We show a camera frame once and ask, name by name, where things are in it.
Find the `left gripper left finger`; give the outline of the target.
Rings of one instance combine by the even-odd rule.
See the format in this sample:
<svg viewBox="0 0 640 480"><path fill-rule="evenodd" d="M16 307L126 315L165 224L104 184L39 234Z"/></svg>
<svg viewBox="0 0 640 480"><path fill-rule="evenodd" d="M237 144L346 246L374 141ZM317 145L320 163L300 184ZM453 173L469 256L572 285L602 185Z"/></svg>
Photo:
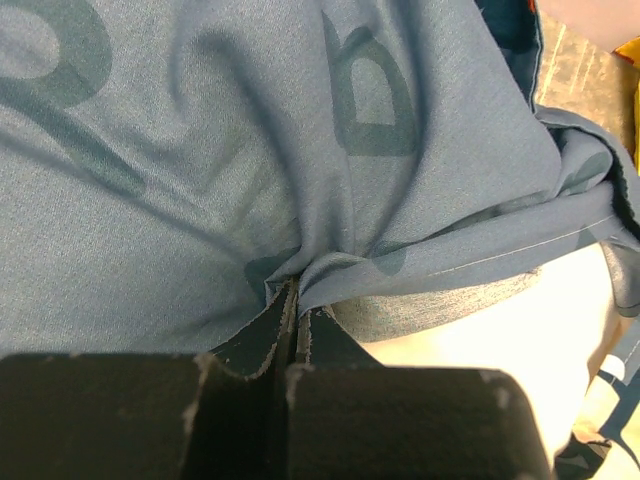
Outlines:
<svg viewBox="0 0 640 480"><path fill-rule="evenodd" d="M296 300L285 284L210 352L5 357L2 477L278 478Z"/></svg>

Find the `white pillow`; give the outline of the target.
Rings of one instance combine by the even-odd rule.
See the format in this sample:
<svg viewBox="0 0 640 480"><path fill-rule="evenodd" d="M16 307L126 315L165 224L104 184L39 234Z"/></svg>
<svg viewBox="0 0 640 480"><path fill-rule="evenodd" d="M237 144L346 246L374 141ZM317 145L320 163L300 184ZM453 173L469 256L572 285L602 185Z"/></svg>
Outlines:
<svg viewBox="0 0 640 480"><path fill-rule="evenodd" d="M593 244L543 265L535 285L501 303L364 349L384 365L507 373L526 394L552 460L569 441L620 323L604 250Z"/></svg>

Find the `blue cartoon pillowcase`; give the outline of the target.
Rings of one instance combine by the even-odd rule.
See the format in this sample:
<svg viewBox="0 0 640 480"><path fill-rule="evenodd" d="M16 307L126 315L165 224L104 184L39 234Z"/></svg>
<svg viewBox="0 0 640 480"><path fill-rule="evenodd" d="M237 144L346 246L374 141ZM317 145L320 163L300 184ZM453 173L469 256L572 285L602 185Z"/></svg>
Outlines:
<svg viewBox="0 0 640 480"><path fill-rule="evenodd" d="M534 102L532 1L5 1L1 351L199 352L298 278L364 342L602 243L639 312L639 179Z"/></svg>

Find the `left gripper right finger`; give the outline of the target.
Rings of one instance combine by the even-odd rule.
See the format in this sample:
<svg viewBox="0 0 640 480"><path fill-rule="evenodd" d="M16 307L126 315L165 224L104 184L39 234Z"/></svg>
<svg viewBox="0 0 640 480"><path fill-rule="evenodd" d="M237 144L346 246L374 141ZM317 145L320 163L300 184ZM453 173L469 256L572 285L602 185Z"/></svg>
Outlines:
<svg viewBox="0 0 640 480"><path fill-rule="evenodd" d="M487 369L385 367L326 308L286 376L291 479L549 479L529 402Z"/></svg>

